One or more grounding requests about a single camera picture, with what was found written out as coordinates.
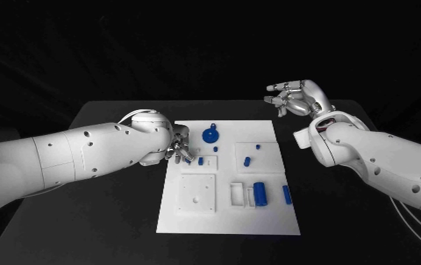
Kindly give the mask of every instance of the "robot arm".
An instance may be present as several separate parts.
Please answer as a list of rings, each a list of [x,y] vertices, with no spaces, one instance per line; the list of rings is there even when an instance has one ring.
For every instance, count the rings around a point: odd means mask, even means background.
[[[295,132],[300,148],[312,147],[326,167],[344,165],[352,168],[365,183],[421,208],[421,145],[384,132],[370,131],[355,116],[335,110],[313,81],[276,84],[267,90],[282,91],[279,97],[264,99],[276,104],[282,116],[290,110],[313,118],[310,126]]]
[[[0,143],[0,207],[65,183],[160,159],[194,160],[189,128],[156,111],[132,117],[132,127],[104,123]]]

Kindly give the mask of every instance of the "screw hole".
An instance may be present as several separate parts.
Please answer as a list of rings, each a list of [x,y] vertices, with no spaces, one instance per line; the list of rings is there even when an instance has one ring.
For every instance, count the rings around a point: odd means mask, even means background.
[[[414,185],[414,186],[413,186],[413,192],[414,192],[414,193],[419,193],[419,192],[420,192],[420,189],[421,189],[421,188],[420,188],[419,185]]]

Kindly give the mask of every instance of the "robotic hand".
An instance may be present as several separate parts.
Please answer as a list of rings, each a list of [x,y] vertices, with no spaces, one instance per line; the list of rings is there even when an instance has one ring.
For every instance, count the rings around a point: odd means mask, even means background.
[[[120,124],[130,116],[132,127]],[[155,110],[137,110],[119,123],[70,129],[0,143],[0,207],[65,183],[96,178],[137,162],[155,165],[176,154],[194,161],[189,128]]]
[[[336,111],[323,90],[310,81],[292,81],[267,87],[280,91],[266,102],[279,108],[312,117],[308,128],[295,132],[299,147],[312,147],[319,162],[354,169],[372,187],[406,204],[421,208],[421,145],[384,132],[372,132],[357,118]]]

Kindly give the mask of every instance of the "black table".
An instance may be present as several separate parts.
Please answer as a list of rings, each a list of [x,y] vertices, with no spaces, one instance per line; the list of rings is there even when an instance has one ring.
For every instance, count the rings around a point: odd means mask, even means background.
[[[334,100],[374,130],[357,102]],[[352,169],[323,167],[293,132],[310,117],[279,119],[264,101],[88,102],[71,128],[117,122],[136,109],[173,120],[273,120],[302,236],[158,234],[168,163],[136,164],[31,197],[0,238],[2,264],[269,264],[420,261],[421,246],[388,196]]]

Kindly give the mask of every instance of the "black curtain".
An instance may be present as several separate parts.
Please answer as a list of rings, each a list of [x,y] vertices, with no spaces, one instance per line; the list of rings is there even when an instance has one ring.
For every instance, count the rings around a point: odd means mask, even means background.
[[[0,124],[22,137],[67,129],[91,100],[261,100],[267,85],[312,79],[381,130],[420,141],[420,0],[0,7]]]

